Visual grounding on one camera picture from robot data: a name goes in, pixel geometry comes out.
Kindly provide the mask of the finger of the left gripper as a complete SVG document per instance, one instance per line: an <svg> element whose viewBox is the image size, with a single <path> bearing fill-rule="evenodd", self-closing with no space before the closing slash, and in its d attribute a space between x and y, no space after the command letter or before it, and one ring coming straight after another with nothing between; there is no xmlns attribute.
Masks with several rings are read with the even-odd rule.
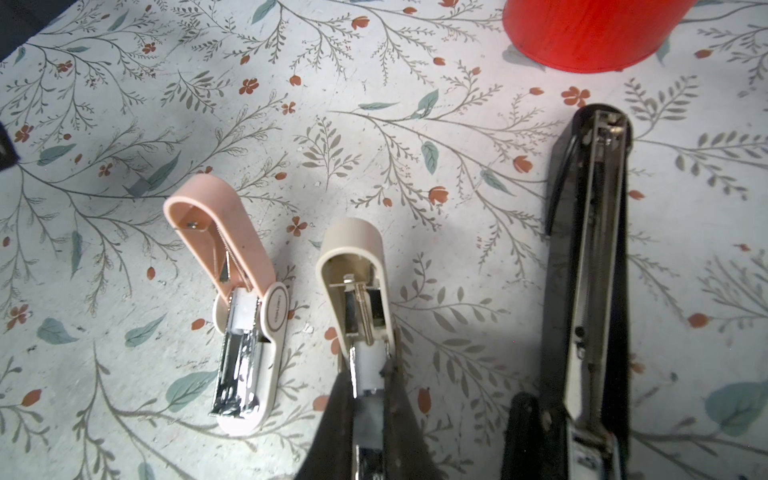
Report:
<svg viewBox="0 0 768 480"><path fill-rule="evenodd" d="M19 155L5 126L0 124L0 171L10 169L19 162Z"/></svg>

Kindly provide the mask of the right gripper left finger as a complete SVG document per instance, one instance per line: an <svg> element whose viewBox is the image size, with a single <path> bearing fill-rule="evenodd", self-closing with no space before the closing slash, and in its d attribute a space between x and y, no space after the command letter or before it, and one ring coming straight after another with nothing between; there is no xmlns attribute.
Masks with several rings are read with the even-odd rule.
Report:
<svg viewBox="0 0 768 480"><path fill-rule="evenodd" d="M350 374L339 373L315 438L295 480L350 480L354 396Z"/></svg>

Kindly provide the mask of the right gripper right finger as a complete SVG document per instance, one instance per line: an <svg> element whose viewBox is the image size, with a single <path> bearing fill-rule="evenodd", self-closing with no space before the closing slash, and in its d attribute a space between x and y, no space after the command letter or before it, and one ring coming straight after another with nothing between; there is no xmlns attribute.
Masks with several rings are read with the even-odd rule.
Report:
<svg viewBox="0 0 768 480"><path fill-rule="evenodd" d="M441 479L408 399L395 359L382 370L384 394L384 462L388 479Z"/></svg>

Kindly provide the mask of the black stapler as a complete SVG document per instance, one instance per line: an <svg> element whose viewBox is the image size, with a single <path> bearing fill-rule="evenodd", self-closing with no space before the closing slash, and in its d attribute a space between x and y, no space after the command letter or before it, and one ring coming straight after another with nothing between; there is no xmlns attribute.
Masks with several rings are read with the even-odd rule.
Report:
<svg viewBox="0 0 768 480"><path fill-rule="evenodd" d="M504 479L623 479L630 456L628 158L633 127L579 108L550 162L539 390L514 396Z"/></svg>

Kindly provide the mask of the pink eraser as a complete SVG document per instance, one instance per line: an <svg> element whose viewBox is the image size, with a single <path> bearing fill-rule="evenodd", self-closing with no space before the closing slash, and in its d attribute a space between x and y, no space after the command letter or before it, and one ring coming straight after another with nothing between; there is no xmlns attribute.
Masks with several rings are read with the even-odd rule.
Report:
<svg viewBox="0 0 768 480"><path fill-rule="evenodd" d="M236 190L190 177L163 205L166 220L217 291L223 334L211 416L229 436L254 433L274 406L290 299Z"/></svg>

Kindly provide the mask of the loose staple strip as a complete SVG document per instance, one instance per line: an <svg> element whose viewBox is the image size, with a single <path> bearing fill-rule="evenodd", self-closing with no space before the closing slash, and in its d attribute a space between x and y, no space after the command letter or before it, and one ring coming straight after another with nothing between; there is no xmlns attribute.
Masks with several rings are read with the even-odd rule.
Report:
<svg viewBox="0 0 768 480"><path fill-rule="evenodd" d="M142 197L151 187L148 180L140 177L131 186L125 187L126 192L133 198Z"/></svg>

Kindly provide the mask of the red pencil cup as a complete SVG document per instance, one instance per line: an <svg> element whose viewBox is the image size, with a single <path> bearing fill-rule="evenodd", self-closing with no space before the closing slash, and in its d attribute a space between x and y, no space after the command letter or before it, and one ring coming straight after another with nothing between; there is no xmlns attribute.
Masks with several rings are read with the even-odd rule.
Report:
<svg viewBox="0 0 768 480"><path fill-rule="evenodd" d="M525 57L573 73L620 71L655 54L694 0L508 0L502 24Z"/></svg>

